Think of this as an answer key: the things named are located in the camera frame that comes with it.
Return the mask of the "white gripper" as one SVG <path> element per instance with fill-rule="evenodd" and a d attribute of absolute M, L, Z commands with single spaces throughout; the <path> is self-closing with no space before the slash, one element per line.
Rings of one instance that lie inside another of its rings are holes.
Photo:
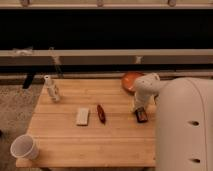
<path fill-rule="evenodd" d="M 146 109 L 152 100 L 153 94 L 137 91 L 134 94 L 133 111 L 138 109 Z"/>

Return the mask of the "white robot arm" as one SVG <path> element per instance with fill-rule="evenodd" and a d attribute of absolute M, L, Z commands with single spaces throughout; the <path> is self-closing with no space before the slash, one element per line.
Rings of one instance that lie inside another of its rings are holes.
<path fill-rule="evenodd" d="M 151 73 L 134 89 L 134 110 L 156 98 L 155 170 L 213 171 L 213 80 Z"/>

